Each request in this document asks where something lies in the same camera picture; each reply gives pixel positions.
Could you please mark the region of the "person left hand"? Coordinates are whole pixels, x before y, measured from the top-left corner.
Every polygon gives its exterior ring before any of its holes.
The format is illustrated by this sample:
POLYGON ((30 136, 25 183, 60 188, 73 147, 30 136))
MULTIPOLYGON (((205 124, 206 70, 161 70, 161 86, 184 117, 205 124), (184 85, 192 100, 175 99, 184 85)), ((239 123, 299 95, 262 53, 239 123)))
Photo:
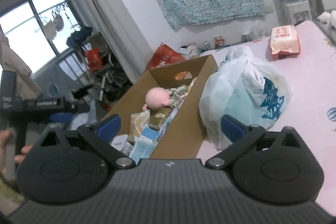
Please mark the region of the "person left hand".
MULTIPOLYGON (((6 171, 5 157, 6 157, 6 144, 11 138, 12 132, 10 130, 1 131, 1 174, 6 171)), ((26 145, 21 149, 21 154, 15 156, 14 161, 16 164, 21 164, 25 159, 29 151, 32 149, 33 145, 26 145)))

